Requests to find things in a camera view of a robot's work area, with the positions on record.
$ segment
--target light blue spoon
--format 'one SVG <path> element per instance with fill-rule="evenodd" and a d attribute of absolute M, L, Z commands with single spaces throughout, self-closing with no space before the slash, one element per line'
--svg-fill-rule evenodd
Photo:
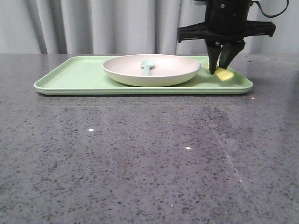
<path fill-rule="evenodd" d="M 152 60 L 146 59 L 141 62 L 141 68 L 143 69 L 143 76 L 150 76 L 150 69 L 155 67 L 155 63 Z"/>

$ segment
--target green tray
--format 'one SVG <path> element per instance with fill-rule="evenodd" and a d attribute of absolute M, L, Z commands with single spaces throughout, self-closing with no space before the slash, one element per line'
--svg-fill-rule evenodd
<path fill-rule="evenodd" d="M 102 69 L 107 59 L 115 56 L 72 57 L 34 83 L 36 91 L 46 95 L 121 95 L 121 94 L 243 94 L 253 83 L 233 70 L 231 81 L 222 82 L 205 68 L 191 80 L 169 87 L 135 87 L 110 79 Z M 201 64 L 206 56 L 189 56 Z"/>

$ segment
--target curtain fold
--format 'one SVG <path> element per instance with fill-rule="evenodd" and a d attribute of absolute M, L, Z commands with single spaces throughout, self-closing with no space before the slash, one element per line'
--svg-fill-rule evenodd
<path fill-rule="evenodd" d="M 286 0 L 261 1 L 276 14 Z M 245 38 L 242 53 L 299 53 L 299 1 L 267 19 L 257 6 L 249 20 L 273 21 L 273 37 Z M 0 0 L 0 53 L 206 54 L 203 40 L 177 43 L 177 28 L 204 21 L 194 0 Z"/>

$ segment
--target tray rim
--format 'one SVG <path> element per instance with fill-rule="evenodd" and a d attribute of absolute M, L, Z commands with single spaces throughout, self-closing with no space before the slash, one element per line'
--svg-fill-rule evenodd
<path fill-rule="evenodd" d="M 46 79 L 49 75 L 54 73 L 55 71 L 61 69 L 65 64 L 70 63 L 71 61 L 76 61 L 80 59 L 86 59 L 86 58 L 101 58 L 101 60 L 107 60 L 113 57 L 120 57 L 115 55 L 106 55 L 106 56 L 74 56 L 67 59 L 65 62 L 61 63 L 59 66 L 48 72 L 46 75 L 38 79 L 36 82 L 34 82 L 34 88 L 37 92 L 44 94 L 44 95 L 121 95 L 121 94 L 129 94 L 129 95 L 143 95 L 143 94 L 153 94 L 153 95 L 163 95 L 163 94 L 179 94 L 179 95 L 203 95 L 203 94 L 224 94 L 224 95 L 240 95 L 244 94 L 246 92 L 249 92 L 252 87 L 253 83 L 244 77 L 242 74 L 238 73 L 234 69 L 230 68 L 233 72 L 237 72 L 238 75 L 245 78 L 246 81 L 249 83 L 248 86 L 244 87 L 217 87 L 217 88 L 211 88 L 211 87 L 179 87 L 179 86 L 166 86 L 166 87 L 137 87 L 137 86 L 127 86 L 127 87 L 101 87 L 101 88 L 82 88 L 82 89 L 74 89 L 74 88 L 45 88 L 38 86 L 38 84 Z M 186 56 L 191 58 L 197 58 L 199 60 L 200 58 L 207 57 L 207 56 Z"/>

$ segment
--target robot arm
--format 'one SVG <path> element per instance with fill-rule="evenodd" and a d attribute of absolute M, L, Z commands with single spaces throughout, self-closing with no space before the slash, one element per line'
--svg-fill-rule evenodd
<path fill-rule="evenodd" d="M 209 56 L 209 70 L 214 74 L 218 57 L 219 66 L 226 69 L 235 56 L 245 47 L 244 37 L 273 36 L 276 26 L 272 22 L 248 21 L 249 8 L 258 1 L 253 0 L 195 0 L 206 2 L 205 21 L 188 27 L 178 28 L 178 42 L 204 39 Z M 268 16 L 275 17 L 281 13 Z"/>

